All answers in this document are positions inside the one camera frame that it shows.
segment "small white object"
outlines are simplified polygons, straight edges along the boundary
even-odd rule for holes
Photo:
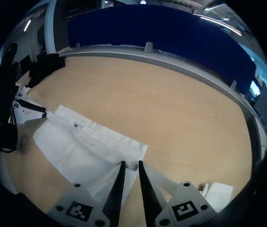
[[[29,24],[31,23],[31,21],[32,21],[32,20],[29,20],[29,21],[27,22],[27,24],[26,24],[26,26],[25,26],[25,28],[24,28],[24,31],[27,30],[27,27],[29,26]]]

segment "screw hole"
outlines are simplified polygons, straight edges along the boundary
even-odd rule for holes
[[[163,219],[159,222],[159,224],[161,226],[168,226],[170,224],[170,220],[169,219]]]
[[[105,226],[105,222],[102,220],[96,220],[95,225],[98,227],[103,227],[103,226]]]
[[[57,211],[63,211],[63,206],[56,206]]]
[[[208,206],[207,205],[202,205],[201,210],[207,210]]]

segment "black cable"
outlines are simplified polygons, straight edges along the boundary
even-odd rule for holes
[[[13,106],[11,105],[10,106],[10,109],[11,109],[11,122],[12,124],[14,124],[16,126],[16,147],[17,147],[17,143],[18,143],[18,128],[17,128],[17,121],[16,121],[16,116],[15,116],[15,112],[14,112],[14,108]],[[11,153],[13,152],[14,150],[11,149],[10,151],[6,151],[4,150],[3,148],[1,149],[1,151],[3,151],[4,153]]]

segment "white towel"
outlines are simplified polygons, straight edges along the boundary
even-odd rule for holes
[[[46,158],[71,183],[89,187],[121,161],[127,168],[122,202],[126,199],[143,160],[147,145],[99,125],[78,113],[59,106],[47,112],[47,121],[34,140]]]

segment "white wall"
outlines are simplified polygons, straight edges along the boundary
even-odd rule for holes
[[[16,34],[12,34],[11,37],[4,43],[4,49],[6,49],[11,43],[17,43],[18,49],[14,58],[14,62],[20,62],[27,55],[30,56],[31,61],[37,61],[36,56],[41,51],[41,46],[38,44],[38,29],[44,24],[44,17],[32,19],[27,30],[24,32],[24,28],[17,31]]]

